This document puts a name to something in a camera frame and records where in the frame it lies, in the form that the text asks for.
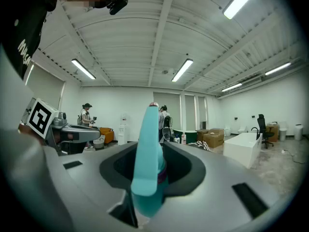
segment green container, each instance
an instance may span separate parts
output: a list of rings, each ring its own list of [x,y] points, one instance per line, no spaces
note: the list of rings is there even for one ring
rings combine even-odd
[[[186,140],[187,140],[187,144],[190,144],[190,143],[195,143],[197,141],[197,131],[195,130],[174,130],[174,133],[175,135],[178,134],[179,135],[179,138],[180,138],[180,143],[182,143],[182,134],[183,132],[185,133],[186,135]]]

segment white bottle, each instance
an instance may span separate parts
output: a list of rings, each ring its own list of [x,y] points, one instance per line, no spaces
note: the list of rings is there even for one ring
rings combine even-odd
[[[183,145],[186,145],[186,144],[187,144],[187,138],[186,138],[186,135],[185,135],[184,132],[183,132],[183,134],[182,134],[182,144],[183,144]]]

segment white bathtub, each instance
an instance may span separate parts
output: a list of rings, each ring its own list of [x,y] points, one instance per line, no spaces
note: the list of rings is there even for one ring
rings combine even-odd
[[[242,133],[224,142],[223,155],[251,168],[260,153],[261,145],[262,134],[256,140],[256,133]]]

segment cardboard box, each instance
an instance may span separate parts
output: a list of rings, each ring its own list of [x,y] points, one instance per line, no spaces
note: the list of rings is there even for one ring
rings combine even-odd
[[[279,125],[266,125],[266,131],[267,132],[273,132],[275,135],[268,138],[269,142],[277,142],[278,141],[278,135],[279,135]]]
[[[209,132],[209,129],[197,130],[197,140],[198,141],[203,141],[204,134],[207,134],[208,132]]]
[[[207,134],[203,135],[203,140],[208,144],[210,148],[216,148],[224,143],[224,130],[223,129],[211,129]]]

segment black slot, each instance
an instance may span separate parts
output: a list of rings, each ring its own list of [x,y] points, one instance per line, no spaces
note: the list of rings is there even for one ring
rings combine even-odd
[[[82,163],[78,160],[63,164],[65,169],[74,168],[79,165],[82,165]]]
[[[232,186],[232,189],[253,219],[268,209],[267,205],[246,183],[234,185]]]

